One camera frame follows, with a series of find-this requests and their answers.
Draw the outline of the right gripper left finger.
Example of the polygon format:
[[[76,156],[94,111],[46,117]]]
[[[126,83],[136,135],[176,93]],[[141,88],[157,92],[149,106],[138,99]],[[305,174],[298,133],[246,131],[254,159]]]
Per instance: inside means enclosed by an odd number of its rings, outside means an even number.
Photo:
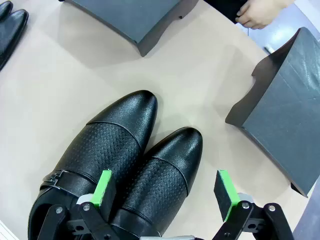
[[[90,236],[92,240],[116,240],[118,235],[108,224],[115,196],[113,173],[104,170],[94,193],[80,196],[71,210],[61,204],[49,208],[43,221],[43,238],[75,240]]]

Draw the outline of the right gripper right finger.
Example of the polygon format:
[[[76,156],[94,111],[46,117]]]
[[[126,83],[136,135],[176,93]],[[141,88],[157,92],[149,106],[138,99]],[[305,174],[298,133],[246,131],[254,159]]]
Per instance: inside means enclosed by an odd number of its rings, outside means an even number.
[[[237,240],[243,232],[251,233],[256,240],[294,239],[281,206],[272,202],[259,207],[241,200],[226,170],[216,172],[213,191],[223,220],[215,240]]]

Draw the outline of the person's hand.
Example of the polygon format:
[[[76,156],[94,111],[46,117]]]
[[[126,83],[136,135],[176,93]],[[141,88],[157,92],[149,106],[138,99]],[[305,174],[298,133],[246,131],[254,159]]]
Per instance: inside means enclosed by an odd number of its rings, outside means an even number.
[[[261,30],[294,3],[294,0],[248,0],[237,12],[235,21],[243,27]]]

